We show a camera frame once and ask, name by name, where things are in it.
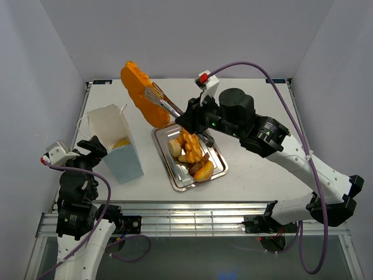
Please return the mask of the herb speckled bread slice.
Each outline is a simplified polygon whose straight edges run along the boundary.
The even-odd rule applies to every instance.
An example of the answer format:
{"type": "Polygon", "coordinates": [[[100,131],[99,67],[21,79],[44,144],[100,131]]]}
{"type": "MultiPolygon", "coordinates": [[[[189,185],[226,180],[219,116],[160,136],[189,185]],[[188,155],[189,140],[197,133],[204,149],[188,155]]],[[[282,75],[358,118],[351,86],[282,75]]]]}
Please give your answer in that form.
{"type": "Polygon", "coordinates": [[[117,148],[120,148],[122,146],[127,146],[127,145],[130,145],[130,144],[131,144],[131,141],[128,138],[123,138],[123,139],[119,140],[117,143],[115,143],[114,146],[112,147],[112,149],[117,149],[117,148]]]}

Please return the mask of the orange twisted braided bread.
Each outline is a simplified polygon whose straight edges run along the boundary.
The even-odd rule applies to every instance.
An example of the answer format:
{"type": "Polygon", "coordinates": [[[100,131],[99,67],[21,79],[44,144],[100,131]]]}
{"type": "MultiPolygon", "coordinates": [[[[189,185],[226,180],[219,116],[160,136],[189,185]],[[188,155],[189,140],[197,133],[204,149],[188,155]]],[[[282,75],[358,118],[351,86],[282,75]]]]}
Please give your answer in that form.
{"type": "Polygon", "coordinates": [[[202,150],[200,148],[199,138],[195,134],[190,134],[182,130],[177,138],[181,148],[185,149],[185,154],[180,155],[178,160],[185,163],[198,163],[202,160],[202,150]]]}

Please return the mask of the large orange long loaf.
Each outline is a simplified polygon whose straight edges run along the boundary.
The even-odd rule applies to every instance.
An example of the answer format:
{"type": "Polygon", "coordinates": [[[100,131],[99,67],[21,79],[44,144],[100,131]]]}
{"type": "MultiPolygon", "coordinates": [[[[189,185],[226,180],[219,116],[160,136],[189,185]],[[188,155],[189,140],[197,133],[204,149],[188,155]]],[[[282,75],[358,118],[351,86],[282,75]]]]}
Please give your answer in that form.
{"type": "Polygon", "coordinates": [[[170,114],[146,98],[146,88],[153,90],[155,88],[149,76],[142,72],[134,62],[127,61],[121,69],[121,81],[135,106],[152,127],[162,128],[170,122],[170,114]]]}

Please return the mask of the silver metal tongs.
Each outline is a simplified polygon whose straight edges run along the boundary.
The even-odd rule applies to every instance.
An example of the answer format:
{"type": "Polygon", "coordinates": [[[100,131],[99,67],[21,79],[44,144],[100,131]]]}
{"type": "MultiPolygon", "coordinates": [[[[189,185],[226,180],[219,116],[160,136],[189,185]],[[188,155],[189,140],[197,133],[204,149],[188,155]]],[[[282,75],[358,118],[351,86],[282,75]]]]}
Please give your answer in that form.
{"type": "MultiPolygon", "coordinates": [[[[166,111],[168,111],[175,119],[180,117],[184,112],[177,107],[162,91],[162,89],[156,84],[152,83],[151,86],[145,87],[146,98],[166,111]]],[[[206,131],[202,134],[198,134],[199,139],[209,148],[211,148],[215,141],[213,137],[206,131]]]]}

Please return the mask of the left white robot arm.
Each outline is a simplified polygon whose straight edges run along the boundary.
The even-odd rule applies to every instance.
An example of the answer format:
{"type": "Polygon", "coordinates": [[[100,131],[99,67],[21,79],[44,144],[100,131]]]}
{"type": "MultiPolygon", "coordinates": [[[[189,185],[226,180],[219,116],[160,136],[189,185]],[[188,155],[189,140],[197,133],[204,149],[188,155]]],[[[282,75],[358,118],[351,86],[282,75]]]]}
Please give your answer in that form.
{"type": "Polygon", "coordinates": [[[43,164],[62,173],[57,199],[55,279],[95,279],[105,245],[124,225],[120,207],[107,202],[99,208],[93,205],[100,178],[93,167],[107,155],[106,148],[97,136],[79,141],[78,147],[88,154],[70,150],[57,141],[41,158],[43,164]]]}

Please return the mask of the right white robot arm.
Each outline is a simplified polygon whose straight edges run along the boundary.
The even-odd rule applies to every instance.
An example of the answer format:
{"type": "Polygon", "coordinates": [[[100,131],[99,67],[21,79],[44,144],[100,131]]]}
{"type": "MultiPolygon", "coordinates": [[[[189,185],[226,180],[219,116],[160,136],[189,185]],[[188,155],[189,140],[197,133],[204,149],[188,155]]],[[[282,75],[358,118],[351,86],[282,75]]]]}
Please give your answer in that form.
{"type": "Polygon", "coordinates": [[[353,216],[357,205],[354,197],[362,190],[363,178],[341,174],[307,155],[284,125],[255,112],[253,97],[243,90],[224,90],[217,100],[209,96],[204,102],[190,99],[175,122],[191,134],[211,128],[235,137],[243,148],[286,169],[312,190],[294,200],[268,203],[263,215],[246,222],[252,232],[273,233],[309,219],[336,227],[353,216]]]}

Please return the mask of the light blue paper bag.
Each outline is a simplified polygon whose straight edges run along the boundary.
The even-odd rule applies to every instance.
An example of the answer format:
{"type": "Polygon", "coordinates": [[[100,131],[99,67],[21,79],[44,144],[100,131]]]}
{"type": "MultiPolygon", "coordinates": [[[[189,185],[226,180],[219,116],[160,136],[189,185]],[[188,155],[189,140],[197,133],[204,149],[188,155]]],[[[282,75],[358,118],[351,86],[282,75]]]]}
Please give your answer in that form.
{"type": "Polygon", "coordinates": [[[114,104],[89,111],[78,120],[76,128],[80,132],[80,124],[87,119],[90,139],[96,136],[107,151],[104,163],[120,184],[127,183],[144,175],[139,155],[124,116],[127,105],[118,107],[114,104]]]}

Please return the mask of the brown chocolate bread piece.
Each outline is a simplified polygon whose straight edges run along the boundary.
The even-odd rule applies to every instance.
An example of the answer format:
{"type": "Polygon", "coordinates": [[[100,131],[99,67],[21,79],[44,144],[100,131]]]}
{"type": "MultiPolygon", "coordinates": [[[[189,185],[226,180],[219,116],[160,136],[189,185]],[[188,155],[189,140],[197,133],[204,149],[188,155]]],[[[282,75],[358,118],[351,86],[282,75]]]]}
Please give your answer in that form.
{"type": "Polygon", "coordinates": [[[209,157],[210,155],[206,153],[198,163],[195,163],[189,169],[189,174],[193,176],[197,171],[199,171],[209,161],[209,157]]]}

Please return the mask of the pale round bread roll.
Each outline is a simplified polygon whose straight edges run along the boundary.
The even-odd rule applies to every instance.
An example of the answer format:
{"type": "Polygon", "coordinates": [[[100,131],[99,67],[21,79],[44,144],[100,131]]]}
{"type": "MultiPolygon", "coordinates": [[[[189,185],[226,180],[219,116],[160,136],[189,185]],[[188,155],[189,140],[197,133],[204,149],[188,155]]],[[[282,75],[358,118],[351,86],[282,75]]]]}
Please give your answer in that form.
{"type": "Polygon", "coordinates": [[[175,158],[178,158],[182,155],[182,146],[176,139],[172,139],[168,142],[168,150],[170,151],[170,154],[175,158]]]}

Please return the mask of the golden glazed bun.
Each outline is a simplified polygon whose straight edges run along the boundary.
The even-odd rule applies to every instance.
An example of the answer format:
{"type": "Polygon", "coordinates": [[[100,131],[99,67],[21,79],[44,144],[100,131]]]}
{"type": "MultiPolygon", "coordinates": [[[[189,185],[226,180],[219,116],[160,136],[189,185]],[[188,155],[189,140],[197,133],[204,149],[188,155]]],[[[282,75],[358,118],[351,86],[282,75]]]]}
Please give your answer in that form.
{"type": "Polygon", "coordinates": [[[196,182],[204,182],[211,179],[214,172],[214,165],[211,161],[207,161],[194,175],[193,179],[196,182]]]}

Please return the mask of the silver metal tray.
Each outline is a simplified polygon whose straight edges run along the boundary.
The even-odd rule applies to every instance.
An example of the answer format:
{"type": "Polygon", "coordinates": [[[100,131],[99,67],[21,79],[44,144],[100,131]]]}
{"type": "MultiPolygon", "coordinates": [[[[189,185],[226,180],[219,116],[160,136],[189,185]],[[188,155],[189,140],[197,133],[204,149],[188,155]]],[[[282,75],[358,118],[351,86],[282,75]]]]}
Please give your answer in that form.
{"type": "MultiPolygon", "coordinates": [[[[172,139],[176,139],[181,131],[181,127],[174,122],[163,128],[154,128],[152,131],[154,144],[166,169],[171,185],[173,189],[179,192],[203,184],[203,182],[196,182],[189,174],[189,169],[193,164],[180,162],[176,157],[173,157],[168,150],[168,142],[172,139]]],[[[203,155],[206,153],[209,154],[209,160],[214,165],[214,172],[211,180],[225,175],[228,172],[228,164],[217,145],[214,144],[212,147],[207,147],[205,143],[200,140],[200,147],[203,155]]]]}

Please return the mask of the aluminium table edge rail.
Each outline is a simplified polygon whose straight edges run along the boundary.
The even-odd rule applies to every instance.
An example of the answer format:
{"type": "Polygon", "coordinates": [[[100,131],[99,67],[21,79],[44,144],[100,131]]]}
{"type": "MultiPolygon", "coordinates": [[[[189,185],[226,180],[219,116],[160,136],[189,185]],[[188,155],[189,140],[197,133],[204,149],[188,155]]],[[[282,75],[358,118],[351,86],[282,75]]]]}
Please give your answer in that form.
{"type": "Polygon", "coordinates": [[[75,140],[77,138],[80,119],[83,117],[83,113],[84,113],[84,110],[85,110],[85,107],[86,107],[86,103],[87,103],[87,100],[88,100],[88,96],[89,96],[89,92],[90,92],[90,89],[92,87],[92,84],[93,84],[92,81],[86,82],[82,105],[80,107],[80,112],[79,112],[79,115],[78,115],[78,120],[76,122],[75,130],[74,130],[74,133],[73,133],[72,144],[75,143],[75,140]]]}

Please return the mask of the aluminium front frame rail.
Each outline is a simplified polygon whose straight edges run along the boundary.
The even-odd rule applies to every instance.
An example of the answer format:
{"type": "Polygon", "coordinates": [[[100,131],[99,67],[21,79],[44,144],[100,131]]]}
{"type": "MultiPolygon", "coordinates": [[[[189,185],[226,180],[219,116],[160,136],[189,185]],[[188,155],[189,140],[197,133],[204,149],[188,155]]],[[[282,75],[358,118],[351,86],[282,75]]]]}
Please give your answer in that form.
{"type": "Polygon", "coordinates": [[[248,236],[244,216],[259,215],[260,202],[128,202],[112,201],[125,215],[142,217],[141,233],[149,237],[248,236]]]}

